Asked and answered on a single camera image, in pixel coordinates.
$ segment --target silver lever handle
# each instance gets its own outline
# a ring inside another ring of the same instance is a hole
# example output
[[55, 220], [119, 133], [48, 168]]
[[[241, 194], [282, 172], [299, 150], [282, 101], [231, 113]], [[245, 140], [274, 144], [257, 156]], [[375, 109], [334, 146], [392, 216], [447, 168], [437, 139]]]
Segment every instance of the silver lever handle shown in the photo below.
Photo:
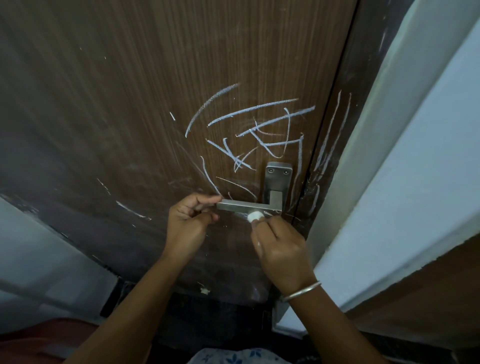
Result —
[[288, 189], [292, 178], [292, 165], [269, 162], [265, 168], [263, 204], [224, 199], [216, 204], [219, 210], [250, 214], [254, 211], [279, 215], [285, 208]]

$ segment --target white object in hand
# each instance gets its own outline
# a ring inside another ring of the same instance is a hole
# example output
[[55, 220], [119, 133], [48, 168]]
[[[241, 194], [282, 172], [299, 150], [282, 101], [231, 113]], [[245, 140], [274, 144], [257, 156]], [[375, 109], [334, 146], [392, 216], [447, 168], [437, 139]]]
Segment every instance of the white object in hand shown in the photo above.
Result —
[[254, 212], [251, 212], [250, 214], [248, 214], [247, 216], [247, 220], [249, 223], [252, 223], [252, 221], [254, 220], [260, 220], [260, 218], [264, 218], [265, 215], [262, 214], [260, 211], [254, 211]]

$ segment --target white cloth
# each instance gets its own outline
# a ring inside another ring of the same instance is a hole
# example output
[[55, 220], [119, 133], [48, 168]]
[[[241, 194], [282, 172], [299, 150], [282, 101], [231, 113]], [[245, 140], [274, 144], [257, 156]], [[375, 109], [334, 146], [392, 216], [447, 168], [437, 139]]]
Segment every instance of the white cloth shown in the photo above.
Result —
[[290, 364], [265, 349], [245, 349], [240, 352], [222, 349], [202, 349], [188, 364]]

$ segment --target bracelet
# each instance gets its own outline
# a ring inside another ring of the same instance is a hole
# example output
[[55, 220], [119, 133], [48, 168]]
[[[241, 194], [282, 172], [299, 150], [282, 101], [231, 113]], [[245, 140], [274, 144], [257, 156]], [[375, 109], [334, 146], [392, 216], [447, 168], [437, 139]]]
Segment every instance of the bracelet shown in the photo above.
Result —
[[288, 302], [290, 300], [293, 300], [294, 298], [298, 297], [298, 296], [301, 296], [303, 295], [304, 293], [307, 293], [307, 292], [310, 292], [311, 290], [313, 290], [315, 287], [318, 287], [320, 286], [322, 283], [318, 280], [316, 281], [314, 284], [300, 290], [300, 291], [296, 291], [295, 293], [292, 293], [290, 296], [282, 296], [280, 297], [280, 302]]

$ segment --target door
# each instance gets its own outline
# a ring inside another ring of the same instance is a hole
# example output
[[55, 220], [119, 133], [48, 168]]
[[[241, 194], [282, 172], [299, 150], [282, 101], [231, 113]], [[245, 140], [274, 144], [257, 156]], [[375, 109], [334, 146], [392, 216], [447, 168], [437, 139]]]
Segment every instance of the door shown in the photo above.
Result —
[[[256, 201], [269, 161], [294, 167], [291, 219], [355, 6], [3, 2], [3, 196], [134, 281], [162, 252], [172, 204], [194, 191]], [[249, 234], [221, 214], [177, 290], [264, 302]]]

